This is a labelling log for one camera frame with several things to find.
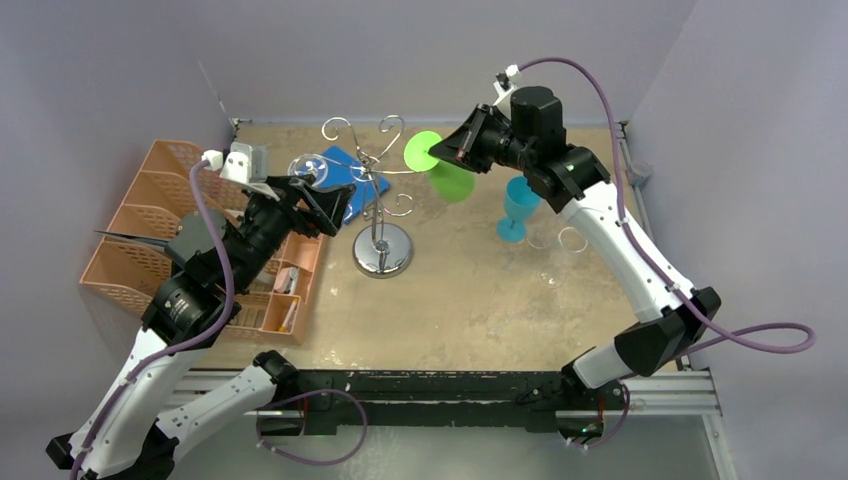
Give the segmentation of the green plastic wine glass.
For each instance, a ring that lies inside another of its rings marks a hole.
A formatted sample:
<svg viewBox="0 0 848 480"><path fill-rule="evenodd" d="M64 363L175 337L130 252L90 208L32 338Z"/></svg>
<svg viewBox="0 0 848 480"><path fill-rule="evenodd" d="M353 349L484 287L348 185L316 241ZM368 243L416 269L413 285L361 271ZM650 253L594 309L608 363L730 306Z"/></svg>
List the green plastic wine glass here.
<svg viewBox="0 0 848 480"><path fill-rule="evenodd" d="M448 203L465 201L475 188L475 177L467 170L429 153L442 137L434 131L422 131L413 135L404 148L406 166L424 173L434 191Z"/></svg>

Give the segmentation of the blue plastic wine glass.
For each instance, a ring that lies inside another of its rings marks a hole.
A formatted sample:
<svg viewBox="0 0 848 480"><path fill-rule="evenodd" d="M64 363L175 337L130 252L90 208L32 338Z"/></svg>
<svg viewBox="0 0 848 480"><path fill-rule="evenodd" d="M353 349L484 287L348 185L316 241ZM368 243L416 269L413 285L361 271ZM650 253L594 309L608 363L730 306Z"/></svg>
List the blue plastic wine glass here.
<svg viewBox="0 0 848 480"><path fill-rule="evenodd" d="M523 176L512 178L505 189L503 208L505 217L496 224L498 237L508 243L518 243L527 234L526 222L539 207L542 198L530 188Z"/></svg>

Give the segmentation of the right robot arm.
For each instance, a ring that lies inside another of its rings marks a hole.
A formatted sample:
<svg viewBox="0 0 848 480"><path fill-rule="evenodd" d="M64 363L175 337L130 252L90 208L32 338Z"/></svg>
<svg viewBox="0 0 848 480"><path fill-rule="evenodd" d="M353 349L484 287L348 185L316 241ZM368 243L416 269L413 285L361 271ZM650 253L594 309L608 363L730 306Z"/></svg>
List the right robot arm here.
<svg viewBox="0 0 848 480"><path fill-rule="evenodd" d="M626 210L597 156L566 140L563 106L551 89L521 87L509 111L479 104L431 156L474 173L493 165L521 172L531 190L564 216L618 280L638 319L602 346L562 369L561 392L576 407L596 399L601 386L630 374L647 377L703 335L698 317L714 318L721 299L697 288L673 267Z"/></svg>

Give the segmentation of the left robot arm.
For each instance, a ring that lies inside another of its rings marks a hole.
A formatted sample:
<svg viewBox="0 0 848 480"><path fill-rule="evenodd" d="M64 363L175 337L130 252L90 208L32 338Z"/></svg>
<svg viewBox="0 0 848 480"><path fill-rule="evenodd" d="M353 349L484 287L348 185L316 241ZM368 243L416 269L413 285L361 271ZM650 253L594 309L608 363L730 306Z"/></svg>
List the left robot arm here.
<svg viewBox="0 0 848 480"><path fill-rule="evenodd" d="M164 479L178 460L232 419L284 409L301 393L298 370L259 353L228 385L172 411L175 384L240 312L238 296L291 234L335 235L354 190L314 187L307 176L274 177L251 192L238 224L199 201L167 242L170 276L141 316L133 347L91 416L53 438L47 456L75 479Z"/></svg>

